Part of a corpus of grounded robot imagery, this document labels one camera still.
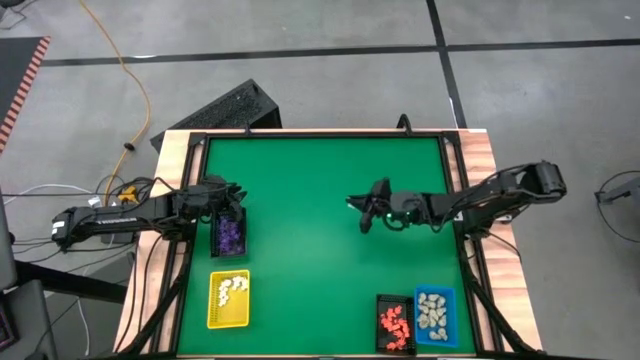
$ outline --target wooden table frame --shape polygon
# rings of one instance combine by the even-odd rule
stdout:
[[[201,143],[203,136],[196,134],[212,134],[221,136],[243,136],[244,130],[170,130],[165,133],[164,142],[156,177],[163,178],[169,185],[175,188],[195,184],[200,176],[201,159],[204,146]],[[256,129],[253,134],[344,134],[354,135],[368,133],[372,136],[405,133],[404,129]],[[415,129],[414,134],[441,133],[446,134],[446,160],[449,163],[451,182],[454,190],[460,190],[470,184],[476,184],[496,170],[489,137],[486,130],[449,130],[449,129]],[[458,163],[464,163],[465,171],[459,171]],[[151,196],[157,196],[169,191],[161,184],[154,186]],[[513,232],[509,225],[495,224],[492,232],[515,246]],[[124,335],[121,349],[126,347],[135,337],[138,328],[151,316],[156,309],[161,297],[161,293],[168,289],[170,283],[175,279],[183,262],[185,244],[171,244],[168,241],[161,241],[151,254],[149,252],[158,234],[153,231],[143,232],[138,243],[136,266],[132,271],[129,291],[123,306],[120,326],[116,336],[115,344],[118,344]],[[487,238],[482,242],[465,241],[464,246],[468,254],[477,254],[471,261],[473,273],[480,278],[483,285],[489,284],[494,303],[508,320],[511,326],[519,333],[522,339],[536,349],[541,348],[538,331],[529,301],[529,294],[524,280],[524,274],[520,261],[511,249],[498,241]],[[140,304],[143,292],[143,279],[145,278],[144,268],[149,260],[149,270],[146,274],[145,303]],[[134,276],[137,277],[135,294],[132,291]],[[132,306],[132,299],[137,300]],[[175,299],[164,316],[162,325],[158,327],[157,333],[145,347],[145,352],[166,352],[177,349],[177,339],[172,337],[176,318],[176,309],[180,297]],[[479,333],[474,339],[476,348],[482,346],[484,350],[499,350],[502,341],[497,336],[496,329],[487,316],[483,306],[478,299],[468,304],[470,311],[475,312],[477,324],[474,326],[474,333]]]

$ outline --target blue tray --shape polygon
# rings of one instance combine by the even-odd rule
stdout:
[[[435,328],[426,328],[420,329],[418,326],[418,316],[422,314],[420,309],[418,309],[418,296],[420,293],[425,294],[438,294],[444,297],[447,302],[445,304],[445,308],[447,309],[447,326],[445,326],[445,330],[447,330],[447,341],[443,340],[431,340],[429,339],[429,332],[432,330],[437,331],[440,327],[436,325]],[[415,315],[414,315],[414,327],[415,327],[415,339],[418,344],[423,345],[433,345],[433,346],[446,346],[446,347],[458,347],[458,320],[456,317],[456,295],[455,290],[453,288],[444,287],[444,286],[436,286],[436,285],[419,285],[416,287],[416,291],[414,294],[414,307],[415,307]]]

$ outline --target yellow cable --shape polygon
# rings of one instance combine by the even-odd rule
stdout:
[[[131,78],[133,80],[135,80],[136,84],[138,84],[138,87],[140,88],[140,91],[142,92],[142,96],[144,96],[144,101],[145,101],[145,104],[147,106],[147,114],[145,116],[144,125],[138,131],[136,136],[134,136],[133,139],[131,139],[129,141],[129,143],[135,145],[135,142],[138,140],[138,138],[140,136],[144,135],[144,133],[147,130],[149,130],[149,125],[151,125],[151,101],[149,101],[149,96],[147,95],[147,91],[144,89],[144,86],[142,85],[140,80],[129,70],[129,68],[127,68],[127,65],[125,65],[124,61],[122,60],[122,55],[120,54],[120,51],[118,50],[118,47],[116,46],[116,44],[111,39],[111,36],[109,36],[109,33],[104,28],[104,26],[102,25],[100,20],[98,20],[98,18],[91,11],[91,9],[89,9],[87,4],[85,4],[84,0],[78,0],[78,2],[80,2],[80,5],[89,14],[89,16],[91,16],[91,18],[96,23],[96,25],[98,25],[98,27],[100,28],[100,31],[102,31],[102,33],[107,38],[107,40],[109,40],[109,43],[111,44],[111,47],[116,52],[116,56],[118,57],[118,61],[120,62],[120,66],[122,67],[122,70],[125,73],[127,73],[129,76],[131,76]],[[118,171],[120,171],[120,166],[122,166],[122,162],[124,161],[124,158],[127,156],[127,153],[129,153],[129,150],[125,149],[122,152],[122,155],[120,156],[120,160],[118,160],[118,162],[116,163],[116,167],[111,172],[111,176],[109,177],[109,181],[107,182],[107,187],[106,187],[106,190],[105,190],[105,193],[107,194],[107,195],[104,196],[104,203],[105,203],[104,205],[105,206],[109,206],[109,204],[107,204],[107,200],[108,200],[108,197],[109,197],[109,195],[108,195],[109,191],[111,190],[111,184],[113,183],[113,179],[115,178],[115,176],[118,175]]]

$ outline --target black tray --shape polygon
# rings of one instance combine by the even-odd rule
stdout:
[[[402,350],[388,350],[387,344],[395,341],[396,338],[387,331],[380,323],[380,315],[385,314],[387,309],[402,305],[402,312],[399,317],[407,320],[409,325],[409,338],[407,345]],[[414,308],[412,296],[399,295],[377,295],[376,296],[376,352],[386,355],[416,355],[416,339],[414,334]]]
[[[240,220],[240,223],[238,224],[238,227],[240,228],[240,242],[242,243],[242,245],[244,246],[244,253],[240,253],[240,254],[231,254],[231,255],[225,255],[222,254],[222,252],[220,251],[220,246],[219,246],[219,240],[218,240],[218,219],[220,218],[220,216],[228,216],[230,215],[230,212],[217,212],[215,214],[213,214],[212,219],[211,219],[211,257],[224,257],[224,258],[229,258],[229,257],[238,257],[238,256],[245,256],[247,255],[247,252],[249,249],[247,249],[247,209],[242,209],[242,220]]]

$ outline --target yellow tray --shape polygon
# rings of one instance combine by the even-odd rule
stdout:
[[[218,306],[218,292],[222,281],[231,280],[235,276],[247,278],[249,288],[246,291],[229,289],[229,301]],[[222,329],[249,325],[249,291],[251,280],[249,270],[218,271],[211,273],[209,281],[209,311],[207,314],[207,327],[209,329]]]

